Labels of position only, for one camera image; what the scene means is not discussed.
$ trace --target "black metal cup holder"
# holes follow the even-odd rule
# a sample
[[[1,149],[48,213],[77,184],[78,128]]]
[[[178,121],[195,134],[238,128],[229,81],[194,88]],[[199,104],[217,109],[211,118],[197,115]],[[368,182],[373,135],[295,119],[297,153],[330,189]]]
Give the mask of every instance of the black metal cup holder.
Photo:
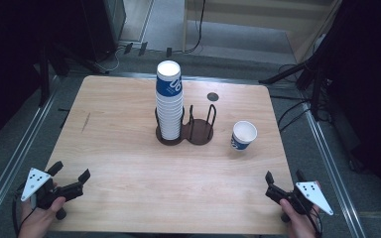
[[[212,121],[211,123],[208,122],[209,116],[211,115],[211,109],[213,109],[213,115],[212,115]],[[187,139],[189,142],[191,142],[194,145],[205,145],[208,143],[214,134],[213,126],[215,122],[216,117],[216,109],[213,104],[209,106],[208,110],[208,116],[206,117],[206,120],[202,119],[194,119],[193,118],[193,105],[190,106],[190,120],[187,124],[183,124],[184,117],[185,117],[185,108],[182,109],[182,117],[181,117],[181,131],[179,133],[178,139],[175,140],[166,140],[162,137],[162,132],[160,128],[160,122],[159,122],[159,116],[157,114],[157,108],[156,108],[156,119],[157,119],[157,129],[156,129],[156,136],[157,139],[166,146],[174,146],[179,144],[182,140]]]

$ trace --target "stack of paper cups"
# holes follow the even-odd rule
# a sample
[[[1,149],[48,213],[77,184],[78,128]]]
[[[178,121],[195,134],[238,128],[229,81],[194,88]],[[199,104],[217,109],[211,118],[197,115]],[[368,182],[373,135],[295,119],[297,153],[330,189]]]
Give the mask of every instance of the stack of paper cups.
[[[166,60],[157,66],[156,99],[163,139],[178,139],[182,127],[184,94],[181,67],[176,62]]]

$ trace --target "person's arm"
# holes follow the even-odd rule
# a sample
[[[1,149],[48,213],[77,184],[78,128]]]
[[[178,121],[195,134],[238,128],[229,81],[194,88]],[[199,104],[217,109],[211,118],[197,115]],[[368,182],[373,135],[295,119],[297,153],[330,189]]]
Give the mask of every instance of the person's arm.
[[[286,199],[281,199],[280,205],[291,219],[287,226],[290,238],[316,238],[315,229],[306,215],[299,214]],[[319,213],[316,205],[312,209]]]
[[[36,208],[34,211],[30,206],[30,201],[21,203],[21,227],[19,238],[42,238],[46,236],[49,228],[56,218],[57,212],[64,206],[65,198],[58,197],[52,206],[43,210]]]

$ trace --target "blue and white cup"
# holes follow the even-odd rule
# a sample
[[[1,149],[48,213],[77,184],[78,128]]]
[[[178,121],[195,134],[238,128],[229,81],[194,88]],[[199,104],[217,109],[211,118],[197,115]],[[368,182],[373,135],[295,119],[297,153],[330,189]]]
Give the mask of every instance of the blue and white cup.
[[[182,127],[184,94],[181,67],[176,62],[165,60],[157,66],[156,99],[162,137],[165,140],[178,139]]]
[[[234,124],[231,136],[231,147],[237,151],[244,151],[258,136],[256,127],[248,121],[239,121]]]

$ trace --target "gray floor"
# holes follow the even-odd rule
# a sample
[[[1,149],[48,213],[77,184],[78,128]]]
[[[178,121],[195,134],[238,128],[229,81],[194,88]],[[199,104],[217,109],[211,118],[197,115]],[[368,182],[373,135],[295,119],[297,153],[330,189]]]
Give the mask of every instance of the gray floor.
[[[115,67],[117,60],[119,60],[119,65],[109,75],[131,75],[129,72],[134,72],[151,73],[154,76],[157,63],[166,59],[165,48],[180,49],[182,46],[182,23],[179,20],[160,20],[167,16],[166,11],[175,12],[172,11],[172,8],[180,7],[181,4],[183,4],[182,1],[155,0],[143,38],[143,42],[148,42],[148,49],[152,51],[147,51],[141,57],[138,57],[138,50],[133,50],[128,55],[122,55],[119,52],[117,58],[112,57],[101,63],[110,68]],[[188,24],[189,34],[192,34],[191,30],[194,29],[194,23],[188,22]],[[168,31],[166,34],[166,31],[162,30],[166,26],[169,26],[170,30],[174,30]],[[202,27],[205,29],[205,26],[209,29],[208,23],[204,23]],[[193,79],[195,76],[211,77],[209,80],[229,78],[230,80],[223,81],[257,84],[258,79],[266,79],[278,73],[282,64],[294,62],[286,39],[278,31],[260,30],[261,33],[259,31],[249,33],[252,30],[255,32],[257,30],[241,29],[235,26],[230,26],[227,29],[227,26],[224,25],[221,27],[213,26],[212,29],[206,30],[209,34],[202,35],[202,47],[194,54],[174,54],[170,58],[182,66],[183,75],[186,78]],[[257,38],[261,39],[262,44],[257,44],[257,41],[254,40],[256,38],[248,37],[248,43],[244,46],[236,46],[233,45],[236,41],[227,42],[227,39],[222,37],[224,33],[222,31],[229,35],[234,33],[235,37],[243,38],[252,36],[251,34],[262,34],[262,37]],[[216,42],[214,43],[216,39],[221,39],[222,43],[217,45]],[[189,43],[190,48],[192,47],[191,36]],[[81,66],[71,65],[71,72],[67,78],[56,79],[55,85],[59,85],[59,87],[53,89],[55,98],[53,103],[49,105],[49,112],[41,123],[40,130],[35,135],[34,140],[28,146],[28,152],[22,155],[23,163],[15,175],[8,193],[0,200],[0,237],[14,236],[10,218],[12,192],[25,179],[30,167],[43,169],[46,165],[61,132],[60,125],[66,116],[66,113],[59,111],[59,109],[71,107],[80,84],[87,74],[89,72]],[[292,80],[294,78],[289,77],[288,80],[282,80],[270,86],[271,95],[300,97],[300,93],[291,82]],[[39,91],[32,95],[0,133],[0,175],[4,172],[5,166],[14,152],[17,151],[18,143],[22,141],[24,132],[38,112],[39,96]],[[273,97],[272,102],[278,119],[297,101]],[[304,108],[300,106],[291,111],[281,126],[290,122],[303,110]],[[324,226],[323,237],[381,237],[381,180],[373,174],[360,175],[353,172],[348,166],[347,153],[342,147],[333,126],[327,122],[319,122],[316,125],[320,127],[323,133],[324,145],[329,148],[328,155],[324,155],[319,149],[323,143],[318,143],[318,138],[310,124],[309,114],[288,127],[281,136],[292,174],[294,175],[297,169],[302,169],[308,178],[319,180],[323,193],[334,209],[335,214],[333,216],[321,215]],[[339,196],[344,190],[341,190],[341,184],[334,183],[329,176],[324,158],[326,156],[331,157],[332,162],[337,167],[336,175],[342,180],[343,188],[346,189],[349,201],[352,202],[350,207],[355,209],[354,213],[344,210],[346,200],[341,200]],[[351,226],[347,224],[349,221],[347,214],[356,214],[361,224],[360,228],[363,230],[357,230],[357,233],[352,231]],[[50,237],[116,237],[115,235],[117,234],[78,232],[51,232],[49,234]]]

